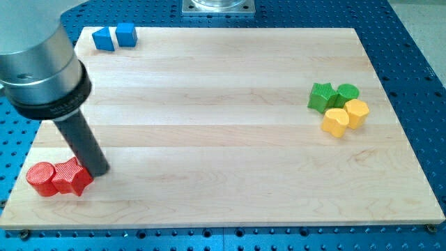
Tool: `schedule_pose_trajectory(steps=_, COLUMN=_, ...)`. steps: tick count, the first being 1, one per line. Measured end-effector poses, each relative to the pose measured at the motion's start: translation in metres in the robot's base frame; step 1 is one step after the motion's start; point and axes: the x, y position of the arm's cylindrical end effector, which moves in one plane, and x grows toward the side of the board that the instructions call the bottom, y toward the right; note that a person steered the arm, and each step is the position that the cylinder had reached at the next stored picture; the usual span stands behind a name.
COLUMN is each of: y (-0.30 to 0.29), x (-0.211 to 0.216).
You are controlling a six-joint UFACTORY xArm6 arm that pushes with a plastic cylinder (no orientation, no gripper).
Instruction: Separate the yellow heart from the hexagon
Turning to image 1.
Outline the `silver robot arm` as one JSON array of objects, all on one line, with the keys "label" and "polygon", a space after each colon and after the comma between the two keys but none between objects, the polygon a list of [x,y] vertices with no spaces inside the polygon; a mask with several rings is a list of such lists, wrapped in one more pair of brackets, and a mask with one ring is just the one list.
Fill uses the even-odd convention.
[{"label": "silver robot arm", "polygon": [[1,85],[28,119],[78,110],[91,92],[87,71],[61,23],[83,0],[1,0]]}]

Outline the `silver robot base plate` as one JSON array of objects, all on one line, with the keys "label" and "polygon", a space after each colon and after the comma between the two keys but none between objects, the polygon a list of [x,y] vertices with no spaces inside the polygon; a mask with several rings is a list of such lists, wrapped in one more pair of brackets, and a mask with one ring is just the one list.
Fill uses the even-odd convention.
[{"label": "silver robot base plate", "polygon": [[182,0],[183,15],[253,15],[255,0]]}]

